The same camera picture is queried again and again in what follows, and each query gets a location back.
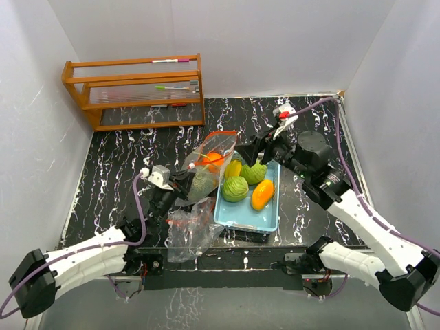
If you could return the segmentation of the netted green melon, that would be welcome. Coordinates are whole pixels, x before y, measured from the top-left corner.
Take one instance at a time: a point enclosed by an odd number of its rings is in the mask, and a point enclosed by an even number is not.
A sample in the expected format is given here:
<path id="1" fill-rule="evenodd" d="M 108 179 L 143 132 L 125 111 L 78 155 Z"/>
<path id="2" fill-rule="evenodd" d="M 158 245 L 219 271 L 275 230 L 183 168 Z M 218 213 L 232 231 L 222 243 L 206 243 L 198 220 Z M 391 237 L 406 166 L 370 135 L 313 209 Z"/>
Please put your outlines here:
<path id="1" fill-rule="evenodd" d="M 199 170 L 195 173 L 188 193 L 188 200 L 196 203 L 207 197 L 218 186 L 217 176 L 209 170 Z"/>

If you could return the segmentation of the green cabbage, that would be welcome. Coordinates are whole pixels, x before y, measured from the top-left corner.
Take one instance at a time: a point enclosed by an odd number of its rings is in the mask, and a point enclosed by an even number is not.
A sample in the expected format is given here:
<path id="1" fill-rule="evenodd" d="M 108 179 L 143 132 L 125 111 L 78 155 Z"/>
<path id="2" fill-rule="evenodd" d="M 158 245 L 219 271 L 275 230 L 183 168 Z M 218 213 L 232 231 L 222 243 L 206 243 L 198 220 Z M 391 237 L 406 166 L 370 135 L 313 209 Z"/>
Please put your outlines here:
<path id="1" fill-rule="evenodd" d="M 259 161 L 253 166 L 243 165 L 240 176 L 243 177 L 249 185 L 256 185 L 265 179 L 267 166 Z"/>
<path id="2" fill-rule="evenodd" d="M 240 202 L 248 195 L 249 186 L 244 177 L 229 177 L 221 188 L 222 197 L 232 203 Z"/>

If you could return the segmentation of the orange fruit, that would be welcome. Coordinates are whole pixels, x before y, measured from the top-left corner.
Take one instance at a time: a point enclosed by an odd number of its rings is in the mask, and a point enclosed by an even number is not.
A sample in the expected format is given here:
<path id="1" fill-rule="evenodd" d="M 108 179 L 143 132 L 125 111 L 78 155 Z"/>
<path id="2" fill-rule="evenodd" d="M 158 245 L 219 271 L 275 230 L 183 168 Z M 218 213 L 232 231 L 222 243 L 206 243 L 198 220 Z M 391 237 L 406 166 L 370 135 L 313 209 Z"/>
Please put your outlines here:
<path id="1" fill-rule="evenodd" d="M 223 165 L 223 156 L 219 153 L 211 152 L 204 157 L 203 163 L 210 173 L 218 173 Z"/>

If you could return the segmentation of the clear orange-zip bag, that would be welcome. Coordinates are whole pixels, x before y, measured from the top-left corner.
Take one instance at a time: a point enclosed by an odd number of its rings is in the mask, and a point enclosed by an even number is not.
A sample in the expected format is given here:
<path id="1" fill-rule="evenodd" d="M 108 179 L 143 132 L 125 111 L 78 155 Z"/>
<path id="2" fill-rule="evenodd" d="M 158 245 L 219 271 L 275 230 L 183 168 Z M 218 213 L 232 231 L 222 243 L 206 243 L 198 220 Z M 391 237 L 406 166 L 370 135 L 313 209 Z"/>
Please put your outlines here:
<path id="1" fill-rule="evenodd" d="M 213 131 L 187 156 L 181 169 L 193 175 L 192 183 L 187 189 L 188 196 L 178 205 L 195 204 L 217 189 L 232 160 L 236 143 L 236 131 Z"/>
<path id="2" fill-rule="evenodd" d="M 168 219 L 165 240 L 169 263 L 193 261 L 219 238 L 224 227 L 214 222 L 216 199 L 206 197 L 192 206 L 190 212 L 176 210 Z"/>

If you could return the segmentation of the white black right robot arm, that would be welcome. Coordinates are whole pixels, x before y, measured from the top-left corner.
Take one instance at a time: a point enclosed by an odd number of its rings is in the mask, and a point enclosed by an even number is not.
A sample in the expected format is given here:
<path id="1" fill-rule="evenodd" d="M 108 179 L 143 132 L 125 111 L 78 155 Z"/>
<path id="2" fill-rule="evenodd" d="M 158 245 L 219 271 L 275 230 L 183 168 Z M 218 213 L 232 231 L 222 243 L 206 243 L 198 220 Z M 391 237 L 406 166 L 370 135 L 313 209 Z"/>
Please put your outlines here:
<path id="1" fill-rule="evenodd" d="M 301 133 L 289 144 L 273 132 L 260 133 L 236 152 L 246 164 L 274 160 L 302 178 L 302 189 L 313 202 L 357 234 L 374 255 L 351 250 L 328 237 L 308 247 L 302 261 L 316 273 L 338 270 L 374 286 L 400 311 L 410 311 L 439 278 L 439 253 L 400 237 L 368 206 L 343 171 L 329 164 L 331 148 L 314 131 Z"/>

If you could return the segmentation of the yellow starfruit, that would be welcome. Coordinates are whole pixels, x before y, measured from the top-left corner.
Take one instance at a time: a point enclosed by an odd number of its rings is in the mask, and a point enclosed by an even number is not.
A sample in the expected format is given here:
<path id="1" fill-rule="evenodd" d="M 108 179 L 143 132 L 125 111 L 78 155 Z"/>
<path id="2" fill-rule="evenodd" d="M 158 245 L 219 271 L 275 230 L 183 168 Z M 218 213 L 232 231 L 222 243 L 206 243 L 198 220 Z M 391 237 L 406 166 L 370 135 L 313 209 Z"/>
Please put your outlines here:
<path id="1" fill-rule="evenodd" d="M 226 167 L 225 178 L 238 177 L 241 173 L 241 169 L 242 163 L 237 159 L 232 160 Z"/>

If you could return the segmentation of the orange yellow mango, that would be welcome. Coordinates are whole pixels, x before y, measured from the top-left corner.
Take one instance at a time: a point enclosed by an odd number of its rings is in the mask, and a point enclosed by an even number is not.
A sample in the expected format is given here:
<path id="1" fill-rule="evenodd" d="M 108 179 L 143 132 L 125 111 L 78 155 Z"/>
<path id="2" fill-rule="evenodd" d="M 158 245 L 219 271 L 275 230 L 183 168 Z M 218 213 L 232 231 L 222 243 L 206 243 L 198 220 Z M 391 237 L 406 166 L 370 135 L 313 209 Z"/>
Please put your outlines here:
<path id="1" fill-rule="evenodd" d="M 274 183 L 269 179 L 264 179 L 254 189 L 251 196 L 251 206 L 255 211 L 262 211 L 274 196 Z"/>

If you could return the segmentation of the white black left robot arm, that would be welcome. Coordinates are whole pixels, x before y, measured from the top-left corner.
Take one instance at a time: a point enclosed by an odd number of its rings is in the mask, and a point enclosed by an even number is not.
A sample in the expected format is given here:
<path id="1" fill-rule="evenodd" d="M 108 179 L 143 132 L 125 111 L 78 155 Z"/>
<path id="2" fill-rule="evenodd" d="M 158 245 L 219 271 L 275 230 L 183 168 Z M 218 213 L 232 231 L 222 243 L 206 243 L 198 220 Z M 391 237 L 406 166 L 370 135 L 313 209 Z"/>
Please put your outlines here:
<path id="1" fill-rule="evenodd" d="M 139 216 L 121 220 L 101 234 L 61 250 L 28 252 L 9 279 L 11 292 L 2 303 L 11 300 L 23 318 L 33 318 L 51 307 L 68 291 L 101 276 L 120 272 L 135 274 L 142 266 L 137 253 L 153 235 L 151 228 L 168 216 L 177 199 L 186 199 L 193 176 L 177 173 L 155 182 L 149 208 L 143 209 L 138 195 L 139 174 L 133 180 L 133 194 Z"/>

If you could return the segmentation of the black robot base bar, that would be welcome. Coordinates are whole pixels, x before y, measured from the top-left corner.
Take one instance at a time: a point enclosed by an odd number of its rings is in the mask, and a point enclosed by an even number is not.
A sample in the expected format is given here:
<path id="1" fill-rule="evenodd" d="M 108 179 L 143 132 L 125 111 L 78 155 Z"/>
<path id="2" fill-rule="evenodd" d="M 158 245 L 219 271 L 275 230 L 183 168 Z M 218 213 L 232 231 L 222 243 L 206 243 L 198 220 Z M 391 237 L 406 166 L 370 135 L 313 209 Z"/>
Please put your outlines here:
<path id="1" fill-rule="evenodd" d="M 123 272 L 111 276 L 117 281 L 144 281 L 145 290 L 177 288 L 277 287 L 302 290 L 313 279 L 342 277 L 338 271 L 312 269 L 282 270 L 281 263 L 297 259 L 303 247 L 212 247 L 193 260 L 171 263 L 171 248 L 140 247 L 126 258 Z"/>

